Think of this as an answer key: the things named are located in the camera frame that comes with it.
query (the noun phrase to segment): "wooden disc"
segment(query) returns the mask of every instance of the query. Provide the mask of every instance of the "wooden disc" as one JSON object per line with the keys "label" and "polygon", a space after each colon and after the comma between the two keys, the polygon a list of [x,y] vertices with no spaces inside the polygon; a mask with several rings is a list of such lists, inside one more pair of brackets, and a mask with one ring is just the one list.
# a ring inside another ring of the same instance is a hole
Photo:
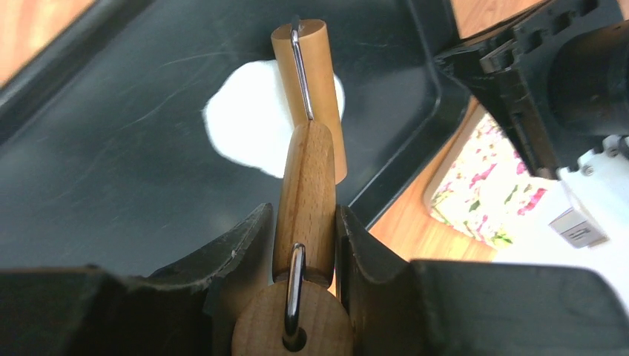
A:
{"label": "wooden disc", "polygon": [[299,326],[306,345],[298,352],[284,347],[282,333],[287,282],[263,289],[236,322],[232,355],[351,355],[353,332],[340,302],[324,288],[303,281]]}

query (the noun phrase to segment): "wooden block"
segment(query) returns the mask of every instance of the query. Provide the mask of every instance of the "wooden block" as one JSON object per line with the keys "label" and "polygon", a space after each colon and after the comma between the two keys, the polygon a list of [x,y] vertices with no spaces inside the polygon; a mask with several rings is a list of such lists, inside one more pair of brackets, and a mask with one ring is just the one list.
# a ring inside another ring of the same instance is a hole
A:
{"label": "wooden block", "polygon": [[306,247],[304,278],[326,288],[335,254],[336,187],[332,135],[316,121],[297,126],[291,138],[273,249],[273,279],[285,280],[292,247]]}

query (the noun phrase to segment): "floral fabric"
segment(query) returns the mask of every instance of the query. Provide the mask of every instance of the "floral fabric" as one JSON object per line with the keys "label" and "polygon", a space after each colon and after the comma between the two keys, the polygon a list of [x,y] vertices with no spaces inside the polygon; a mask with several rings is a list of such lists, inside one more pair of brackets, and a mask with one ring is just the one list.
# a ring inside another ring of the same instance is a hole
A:
{"label": "floral fabric", "polygon": [[552,184],[528,174],[498,123],[485,115],[433,195],[430,213],[493,248],[505,248],[513,244],[510,226]]}

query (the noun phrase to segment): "metal clip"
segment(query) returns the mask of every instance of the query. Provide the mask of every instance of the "metal clip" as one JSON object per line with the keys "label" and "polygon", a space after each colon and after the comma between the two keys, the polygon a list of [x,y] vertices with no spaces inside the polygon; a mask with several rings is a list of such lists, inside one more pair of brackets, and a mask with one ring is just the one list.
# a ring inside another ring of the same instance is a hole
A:
{"label": "metal clip", "polygon": [[314,120],[315,115],[312,111],[312,102],[310,101],[310,92],[308,91],[306,69],[303,66],[303,57],[301,56],[301,47],[299,45],[299,21],[299,16],[295,16],[291,22],[291,46],[293,48],[295,66],[297,67],[301,96],[303,97],[303,107],[306,109],[306,117],[308,120]]}
{"label": "metal clip", "polygon": [[295,243],[291,252],[289,271],[289,287],[286,290],[286,309],[284,310],[284,346],[290,351],[298,351],[306,343],[300,337],[299,305],[301,300],[301,283],[306,269],[306,247]]}

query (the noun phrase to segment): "wooden table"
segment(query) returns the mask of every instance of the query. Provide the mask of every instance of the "wooden table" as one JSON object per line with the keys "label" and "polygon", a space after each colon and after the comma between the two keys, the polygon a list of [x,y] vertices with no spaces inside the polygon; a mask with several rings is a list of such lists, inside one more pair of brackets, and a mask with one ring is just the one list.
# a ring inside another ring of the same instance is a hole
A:
{"label": "wooden table", "polygon": [[[5,82],[93,0],[0,1],[0,82]],[[461,36],[470,36],[538,0],[452,0]],[[625,13],[629,0],[620,0]],[[494,250],[432,219],[422,195],[449,142],[372,229],[405,259],[491,261]]]}

